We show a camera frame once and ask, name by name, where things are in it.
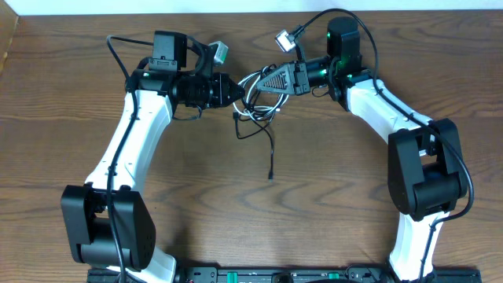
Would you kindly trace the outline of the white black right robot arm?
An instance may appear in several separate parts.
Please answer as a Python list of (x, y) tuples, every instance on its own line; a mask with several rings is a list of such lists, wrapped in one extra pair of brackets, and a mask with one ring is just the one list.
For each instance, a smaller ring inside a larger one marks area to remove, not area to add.
[(262, 77), (257, 90), (299, 96), (327, 86), (329, 96), (364, 120), (387, 144), (387, 187), (398, 209), (395, 246), (388, 257), (398, 282), (434, 281), (432, 255), (443, 223), (466, 215), (474, 202), (474, 185), (462, 158), (457, 126), (433, 120), (393, 95), (377, 68), (362, 64), (360, 34), (369, 29), (353, 13), (339, 11), (328, 22), (327, 54), (308, 60), (299, 42), (305, 24), (279, 32), (283, 52), (295, 51)]

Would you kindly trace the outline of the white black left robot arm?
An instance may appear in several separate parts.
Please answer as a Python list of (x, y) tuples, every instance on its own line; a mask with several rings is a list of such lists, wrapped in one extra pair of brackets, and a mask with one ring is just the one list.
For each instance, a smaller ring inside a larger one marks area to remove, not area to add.
[(61, 196), (72, 258), (114, 270), (118, 282), (172, 282), (173, 256), (156, 246), (156, 227), (143, 201), (157, 144), (179, 105), (203, 111), (244, 96), (226, 73), (228, 47), (156, 31), (152, 55), (125, 71), (123, 113), (98, 165)]

